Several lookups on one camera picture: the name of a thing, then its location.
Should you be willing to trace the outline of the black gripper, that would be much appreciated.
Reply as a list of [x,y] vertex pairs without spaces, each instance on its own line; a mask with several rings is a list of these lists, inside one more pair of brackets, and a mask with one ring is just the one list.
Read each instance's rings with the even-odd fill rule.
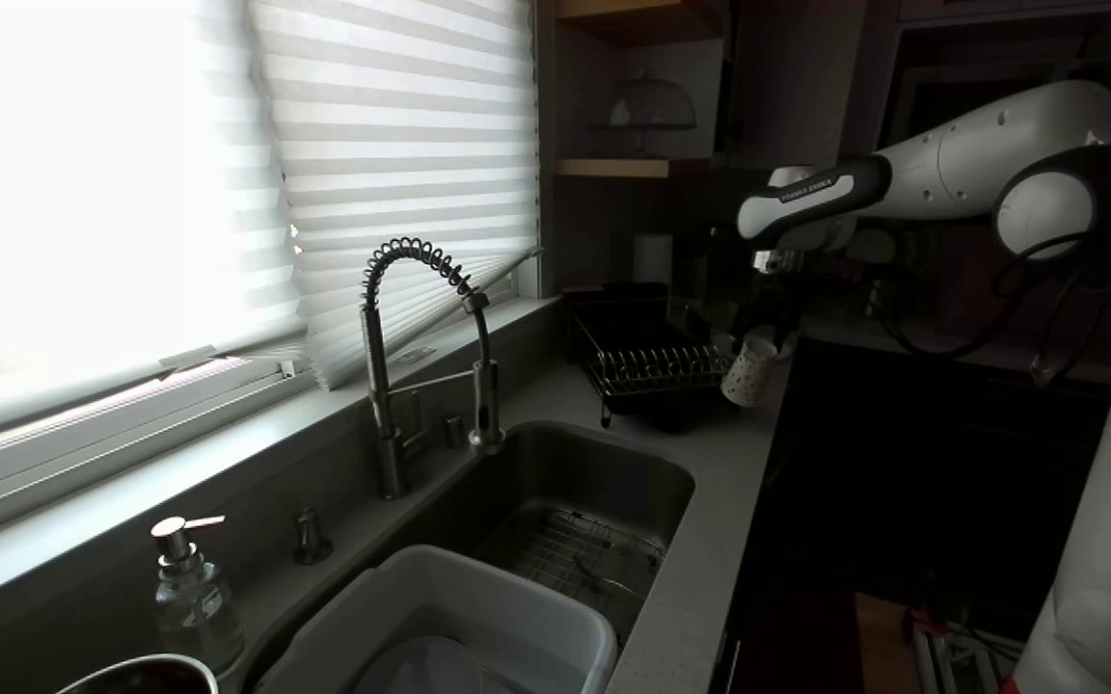
[[805,299],[815,291],[815,255],[811,251],[755,251],[755,295],[751,310],[773,326],[775,339],[799,332]]

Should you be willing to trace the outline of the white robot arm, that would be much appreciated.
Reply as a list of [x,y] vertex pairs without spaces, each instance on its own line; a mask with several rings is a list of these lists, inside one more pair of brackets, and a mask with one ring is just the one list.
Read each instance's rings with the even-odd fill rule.
[[[1012,258],[1111,295],[1111,87],[1048,82],[826,169],[781,169],[737,209],[773,247],[826,217],[983,217]],[[1111,407],[1015,694],[1111,694]]]

